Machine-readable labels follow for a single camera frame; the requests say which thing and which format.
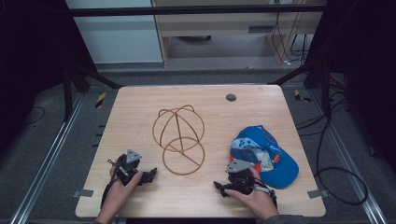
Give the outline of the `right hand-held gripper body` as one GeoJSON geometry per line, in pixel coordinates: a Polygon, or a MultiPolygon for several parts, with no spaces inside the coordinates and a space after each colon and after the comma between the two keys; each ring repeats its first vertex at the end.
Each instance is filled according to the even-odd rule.
{"type": "Polygon", "coordinates": [[[233,160],[225,169],[230,181],[230,187],[227,189],[236,190],[240,193],[249,195],[257,185],[256,178],[250,169],[254,166],[252,162],[233,160]]]}

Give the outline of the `yellow black striped tape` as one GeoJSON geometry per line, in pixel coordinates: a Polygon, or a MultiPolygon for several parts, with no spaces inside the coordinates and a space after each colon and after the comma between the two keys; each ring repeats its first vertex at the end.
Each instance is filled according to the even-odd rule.
{"type": "Polygon", "coordinates": [[[294,90],[294,98],[296,100],[299,100],[299,101],[302,101],[302,102],[306,102],[306,103],[312,102],[309,97],[303,97],[298,90],[294,90]]]}
{"type": "Polygon", "coordinates": [[[106,92],[103,91],[103,92],[101,92],[99,94],[99,96],[97,98],[97,101],[96,101],[96,104],[95,104],[95,108],[100,108],[102,103],[103,103],[103,101],[105,100],[105,98],[106,98],[106,92]]]}

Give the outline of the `black horizontal bar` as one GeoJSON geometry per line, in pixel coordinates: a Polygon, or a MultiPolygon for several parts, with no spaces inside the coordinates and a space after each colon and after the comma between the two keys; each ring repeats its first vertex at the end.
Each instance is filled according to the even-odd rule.
{"type": "Polygon", "coordinates": [[[325,4],[314,5],[241,5],[241,6],[191,6],[191,7],[120,7],[68,9],[65,14],[73,17],[100,16],[146,16],[146,15],[190,15],[230,13],[278,13],[320,12],[325,4]]]}

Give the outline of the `light wooden desk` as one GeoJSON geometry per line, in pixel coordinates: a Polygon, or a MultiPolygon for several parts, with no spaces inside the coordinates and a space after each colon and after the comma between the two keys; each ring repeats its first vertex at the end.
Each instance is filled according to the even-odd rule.
{"type": "MultiPolygon", "coordinates": [[[[314,5],[327,0],[150,0],[155,7],[234,5],[314,5]]],[[[320,12],[157,15],[163,61],[169,61],[171,39],[178,36],[264,35],[277,63],[291,60],[292,39],[316,32],[320,12]]]]}

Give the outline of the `blue baseball cap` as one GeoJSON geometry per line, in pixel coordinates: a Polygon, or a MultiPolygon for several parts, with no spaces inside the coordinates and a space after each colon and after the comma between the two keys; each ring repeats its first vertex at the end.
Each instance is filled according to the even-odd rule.
{"type": "Polygon", "coordinates": [[[275,189],[287,188],[299,174],[297,162],[262,125],[243,129],[231,142],[230,157],[253,163],[261,181],[275,189]]]}

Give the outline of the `aluminium floor rail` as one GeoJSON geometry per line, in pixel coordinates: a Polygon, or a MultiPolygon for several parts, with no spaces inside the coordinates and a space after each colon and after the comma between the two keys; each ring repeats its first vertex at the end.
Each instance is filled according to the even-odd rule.
{"type": "Polygon", "coordinates": [[[309,91],[309,94],[312,98],[313,104],[318,109],[319,115],[321,117],[325,118],[325,120],[323,121],[324,127],[321,132],[320,139],[322,140],[325,134],[330,136],[330,141],[333,144],[333,149],[335,151],[335,154],[337,155],[338,160],[341,163],[341,167],[336,167],[336,166],[320,167],[319,166],[319,155],[320,155],[320,149],[321,149],[321,145],[322,145],[322,141],[320,140],[319,144],[318,144],[318,150],[317,150],[317,156],[316,156],[316,170],[317,170],[316,177],[318,178],[319,181],[321,181],[322,175],[326,171],[337,170],[338,172],[345,173],[351,187],[354,190],[354,194],[356,195],[358,200],[356,202],[351,202],[351,201],[348,201],[347,199],[342,199],[341,197],[338,197],[336,194],[333,194],[329,189],[327,189],[327,186],[324,185],[323,188],[325,188],[329,192],[329,196],[333,197],[335,200],[339,201],[340,203],[348,204],[350,206],[362,207],[366,216],[370,220],[371,224],[388,224],[388,221],[385,218],[385,215],[383,214],[382,209],[380,208],[372,191],[370,190],[365,179],[363,178],[361,171],[359,170],[356,163],[352,160],[350,154],[348,153],[348,151],[346,149],[345,144],[343,143],[343,141],[341,139],[339,132],[336,130],[335,126],[332,124],[332,120],[330,118],[327,118],[324,115],[324,112],[322,111],[322,108],[321,108],[320,95],[318,94],[317,91],[309,91]]]}
{"type": "Polygon", "coordinates": [[[25,196],[23,197],[23,200],[21,201],[20,205],[11,217],[8,224],[25,224],[25,222],[27,221],[35,206],[36,200],[47,181],[52,167],[55,164],[58,155],[63,148],[64,142],[72,129],[72,126],[81,109],[84,98],[85,93],[77,94],[76,100],[72,104],[72,112],[69,118],[62,123],[62,126],[57,132],[57,135],[52,142],[49,152],[41,163],[32,184],[30,185],[25,196]]]}

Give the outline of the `golden wire hat stand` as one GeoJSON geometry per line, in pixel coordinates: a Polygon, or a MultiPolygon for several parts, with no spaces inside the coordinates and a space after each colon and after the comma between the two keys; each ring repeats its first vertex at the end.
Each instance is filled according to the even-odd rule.
{"type": "Polygon", "coordinates": [[[161,109],[151,132],[168,172],[191,175],[203,167],[205,123],[192,105],[161,109]]]}

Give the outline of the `black curtain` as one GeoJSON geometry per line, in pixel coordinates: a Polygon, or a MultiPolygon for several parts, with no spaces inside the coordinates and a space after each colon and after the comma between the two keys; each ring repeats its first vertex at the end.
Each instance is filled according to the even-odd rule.
{"type": "Polygon", "coordinates": [[[47,9],[67,8],[66,0],[0,0],[0,157],[7,154],[35,97],[62,82],[46,28],[60,37],[77,63],[96,69],[75,20],[45,16],[47,9]]]}
{"type": "Polygon", "coordinates": [[[307,60],[324,56],[375,151],[396,172],[396,0],[327,0],[307,60]]]}

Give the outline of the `person's right hand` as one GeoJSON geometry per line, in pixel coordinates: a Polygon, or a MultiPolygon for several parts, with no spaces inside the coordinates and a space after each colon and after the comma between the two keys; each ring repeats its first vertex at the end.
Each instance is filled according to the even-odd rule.
{"type": "Polygon", "coordinates": [[[259,219],[266,220],[270,217],[278,216],[276,206],[273,203],[271,196],[261,190],[261,186],[254,185],[253,190],[249,195],[243,194],[233,189],[226,189],[225,192],[238,202],[247,206],[251,212],[259,219]]]}

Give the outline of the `person's left hand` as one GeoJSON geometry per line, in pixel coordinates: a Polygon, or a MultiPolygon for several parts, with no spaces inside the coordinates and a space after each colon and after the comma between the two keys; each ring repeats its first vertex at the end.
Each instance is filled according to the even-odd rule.
{"type": "Polygon", "coordinates": [[[114,217],[132,195],[142,174],[141,171],[138,171],[126,186],[124,186],[120,180],[115,180],[108,190],[106,199],[95,220],[101,222],[113,221],[114,217]]]}

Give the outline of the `grey tape piece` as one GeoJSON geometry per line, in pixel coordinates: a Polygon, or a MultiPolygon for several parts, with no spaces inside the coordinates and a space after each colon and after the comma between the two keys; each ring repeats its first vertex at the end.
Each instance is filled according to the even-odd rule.
{"type": "Polygon", "coordinates": [[[93,195],[94,191],[91,189],[81,189],[81,190],[75,190],[72,194],[73,197],[79,198],[79,197],[91,197],[93,195]]]}
{"type": "Polygon", "coordinates": [[[310,190],[307,192],[308,196],[310,199],[314,199],[314,198],[325,198],[329,196],[329,192],[324,189],[324,190],[319,190],[319,189],[315,189],[315,190],[310,190]]]}

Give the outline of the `white cabinet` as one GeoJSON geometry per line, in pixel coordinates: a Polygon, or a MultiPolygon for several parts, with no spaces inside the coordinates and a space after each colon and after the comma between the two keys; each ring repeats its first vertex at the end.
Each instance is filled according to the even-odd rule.
{"type": "MultiPolygon", "coordinates": [[[[150,0],[66,0],[70,9],[151,7],[150,0]]],[[[75,17],[96,64],[161,63],[153,16],[75,17]]]]}

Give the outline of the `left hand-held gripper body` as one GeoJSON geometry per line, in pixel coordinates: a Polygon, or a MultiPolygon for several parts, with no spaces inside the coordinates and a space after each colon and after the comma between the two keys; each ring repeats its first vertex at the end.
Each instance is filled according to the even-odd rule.
{"type": "Polygon", "coordinates": [[[137,167],[142,156],[128,148],[125,154],[119,156],[117,160],[117,177],[126,186],[137,173],[137,167]]]}

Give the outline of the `black metal stand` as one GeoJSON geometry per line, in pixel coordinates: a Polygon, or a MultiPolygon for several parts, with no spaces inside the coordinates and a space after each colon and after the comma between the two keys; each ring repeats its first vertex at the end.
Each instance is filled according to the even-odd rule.
{"type": "Polygon", "coordinates": [[[301,73],[307,72],[308,75],[304,80],[304,85],[308,89],[315,88],[321,82],[321,108],[327,118],[332,116],[331,103],[330,103],[330,64],[327,60],[311,61],[294,69],[285,76],[268,82],[268,85],[283,85],[288,80],[297,77],[301,73]]]}
{"type": "Polygon", "coordinates": [[[80,63],[74,62],[73,60],[68,60],[63,68],[64,121],[68,121],[73,112],[71,85],[74,85],[78,92],[87,92],[90,89],[90,84],[85,76],[92,77],[111,89],[121,88],[121,84],[117,84],[116,82],[101,76],[97,71],[93,71],[80,63]]]}

